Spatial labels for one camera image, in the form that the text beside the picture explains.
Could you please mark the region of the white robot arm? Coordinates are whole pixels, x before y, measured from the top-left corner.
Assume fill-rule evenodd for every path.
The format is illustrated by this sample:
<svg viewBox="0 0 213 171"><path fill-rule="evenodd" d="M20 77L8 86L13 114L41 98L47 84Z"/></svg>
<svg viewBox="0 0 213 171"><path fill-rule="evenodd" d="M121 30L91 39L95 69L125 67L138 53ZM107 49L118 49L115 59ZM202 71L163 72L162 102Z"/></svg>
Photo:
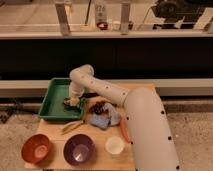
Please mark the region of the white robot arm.
<svg viewBox="0 0 213 171"><path fill-rule="evenodd" d="M86 64L70 72L71 99L80 98L85 89L124 108L137 171L181 171L166 112L156 90L133 89L94 77L94 69Z"/></svg>

